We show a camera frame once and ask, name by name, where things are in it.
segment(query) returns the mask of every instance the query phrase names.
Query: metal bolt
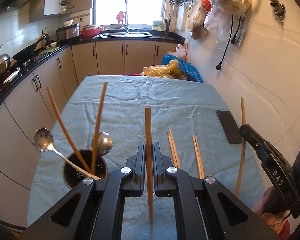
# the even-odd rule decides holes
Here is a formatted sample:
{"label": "metal bolt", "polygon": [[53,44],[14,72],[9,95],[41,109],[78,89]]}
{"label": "metal bolt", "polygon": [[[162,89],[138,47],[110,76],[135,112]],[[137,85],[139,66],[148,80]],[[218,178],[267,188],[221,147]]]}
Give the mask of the metal bolt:
{"label": "metal bolt", "polygon": [[176,173],[177,172],[177,168],[176,167],[168,167],[167,168],[167,172],[169,172],[169,173]]}
{"label": "metal bolt", "polygon": [[92,182],[93,182],[93,178],[88,177],[83,179],[83,183],[86,185],[90,185]]}
{"label": "metal bolt", "polygon": [[214,177],[212,177],[212,176],[207,176],[207,177],[205,178],[205,181],[206,181],[208,184],[213,184],[213,183],[216,182],[216,179],[215,179]]}
{"label": "metal bolt", "polygon": [[121,172],[124,173],[124,174],[130,173],[131,172],[131,168],[129,168],[129,167],[123,167],[121,169]]}

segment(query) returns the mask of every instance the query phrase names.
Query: table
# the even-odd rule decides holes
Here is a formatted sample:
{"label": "table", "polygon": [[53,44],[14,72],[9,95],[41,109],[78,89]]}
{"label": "table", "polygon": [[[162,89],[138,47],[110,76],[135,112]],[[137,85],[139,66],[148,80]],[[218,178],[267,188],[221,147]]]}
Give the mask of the table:
{"label": "table", "polygon": [[[114,145],[104,156],[109,173],[125,165],[145,141],[145,106],[151,107],[152,140],[161,153],[171,156],[167,139],[171,127],[181,168],[198,177],[192,135],[198,137],[205,175],[216,177],[234,192],[239,171],[241,144],[229,144],[216,110],[228,110],[213,86],[182,80],[134,77],[88,76],[65,106],[61,117],[78,149],[91,149],[98,103],[104,81],[108,82],[100,131],[108,132]],[[73,150],[56,122],[55,148],[65,156]],[[32,183],[28,225],[44,214],[70,189],[62,177],[62,159],[42,153]],[[176,239],[173,198],[154,196],[154,223],[149,224],[146,186],[141,198],[126,198],[122,239]],[[252,207],[264,192],[256,160],[247,146],[238,197]]]}

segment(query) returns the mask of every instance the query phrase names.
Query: yellow plastic bag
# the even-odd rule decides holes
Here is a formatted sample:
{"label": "yellow plastic bag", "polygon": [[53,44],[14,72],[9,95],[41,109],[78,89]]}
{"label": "yellow plastic bag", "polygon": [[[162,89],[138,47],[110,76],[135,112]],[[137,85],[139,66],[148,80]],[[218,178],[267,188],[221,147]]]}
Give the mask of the yellow plastic bag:
{"label": "yellow plastic bag", "polygon": [[187,75],[178,68],[178,61],[176,59],[170,60],[167,65],[144,67],[143,73],[147,77],[163,77],[187,80]]}

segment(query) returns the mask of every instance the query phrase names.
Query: blue plastic bag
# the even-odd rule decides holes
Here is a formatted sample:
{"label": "blue plastic bag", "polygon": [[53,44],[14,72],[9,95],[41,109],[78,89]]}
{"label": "blue plastic bag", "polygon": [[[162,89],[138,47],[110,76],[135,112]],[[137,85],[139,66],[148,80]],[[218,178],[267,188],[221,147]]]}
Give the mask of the blue plastic bag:
{"label": "blue plastic bag", "polygon": [[178,58],[178,57],[173,56],[173,55],[165,54],[163,56],[161,65],[167,65],[170,62],[170,60],[172,60],[172,59],[178,60],[179,68],[181,70],[183,70],[184,72],[186,72],[187,75],[192,78],[192,79],[188,78],[189,81],[196,81],[196,82],[199,82],[199,83],[203,83],[202,77],[200,76],[197,69],[194,66],[192,66],[191,63],[185,62],[181,58]]}

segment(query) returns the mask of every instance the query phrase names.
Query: power cord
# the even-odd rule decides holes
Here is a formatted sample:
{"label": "power cord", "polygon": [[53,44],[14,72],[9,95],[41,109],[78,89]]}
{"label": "power cord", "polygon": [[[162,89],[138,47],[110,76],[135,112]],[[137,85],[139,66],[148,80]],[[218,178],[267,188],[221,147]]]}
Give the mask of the power cord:
{"label": "power cord", "polygon": [[240,28],[240,22],[241,22],[241,16],[239,17],[238,28],[237,28],[237,30],[236,30],[236,32],[235,32],[235,34],[234,34],[234,36],[232,37],[231,42],[230,42],[232,45],[235,44],[235,39],[236,39],[237,33],[238,33],[238,31],[239,31],[239,28]]}
{"label": "power cord", "polygon": [[226,51],[228,49],[228,46],[229,46],[229,43],[230,43],[230,39],[231,39],[231,35],[232,35],[232,28],[233,28],[233,16],[232,16],[232,20],[231,20],[231,30],[230,30],[230,36],[229,36],[229,40],[228,40],[228,44],[226,46],[226,49],[225,49],[225,52],[223,54],[223,57],[222,57],[222,60],[220,61],[220,63],[218,65],[216,65],[216,69],[217,70],[221,70],[221,65],[222,65],[222,62],[225,58],[225,55],[226,55]]}

